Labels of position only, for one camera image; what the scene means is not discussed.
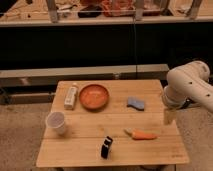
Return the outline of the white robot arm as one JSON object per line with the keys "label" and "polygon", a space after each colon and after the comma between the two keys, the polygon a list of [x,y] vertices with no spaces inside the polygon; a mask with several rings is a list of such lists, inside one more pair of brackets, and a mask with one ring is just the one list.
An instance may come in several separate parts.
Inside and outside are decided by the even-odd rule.
{"label": "white robot arm", "polygon": [[209,83],[210,69],[203,61],[192,61],[168,71],[168,85],[161,95],[164,109],[164,124],[170,125],[177,110],[187,99],[198,103],[213,113],[213,85]]}

